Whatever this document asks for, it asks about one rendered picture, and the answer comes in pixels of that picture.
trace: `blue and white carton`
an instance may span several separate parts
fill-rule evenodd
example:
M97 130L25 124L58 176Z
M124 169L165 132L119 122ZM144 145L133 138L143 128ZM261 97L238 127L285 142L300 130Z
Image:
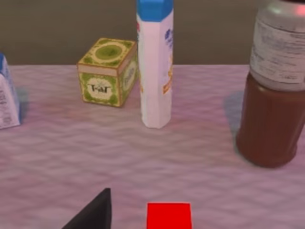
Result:
M162 128L171 119L173 0L137 0L142 121Z
M20 102L6 58L0 53L0 129L20 124Z

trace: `wall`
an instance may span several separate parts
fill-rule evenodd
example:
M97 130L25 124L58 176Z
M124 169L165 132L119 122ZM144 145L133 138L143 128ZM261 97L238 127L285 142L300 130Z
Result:
M136 39L135 0L1 0L10 64L75 64L99 37ZM256 0L175 0L176 64L248 63Z

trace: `dark triangular object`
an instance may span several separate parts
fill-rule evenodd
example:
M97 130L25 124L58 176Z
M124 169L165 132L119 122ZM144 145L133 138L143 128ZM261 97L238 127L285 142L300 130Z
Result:
M111 190L104 189L62 229L111 229Z

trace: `brown jar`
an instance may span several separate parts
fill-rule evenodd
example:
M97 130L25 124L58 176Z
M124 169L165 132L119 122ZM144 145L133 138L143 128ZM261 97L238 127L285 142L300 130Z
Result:
M269 168L290 162L304 123L305 91L274 91L248 74L236 137L237 148L248 161Z

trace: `red block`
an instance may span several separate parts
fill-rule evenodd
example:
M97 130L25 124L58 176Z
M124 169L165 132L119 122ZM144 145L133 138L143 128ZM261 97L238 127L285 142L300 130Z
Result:
M191 205L149 203L147 229L192 229Z

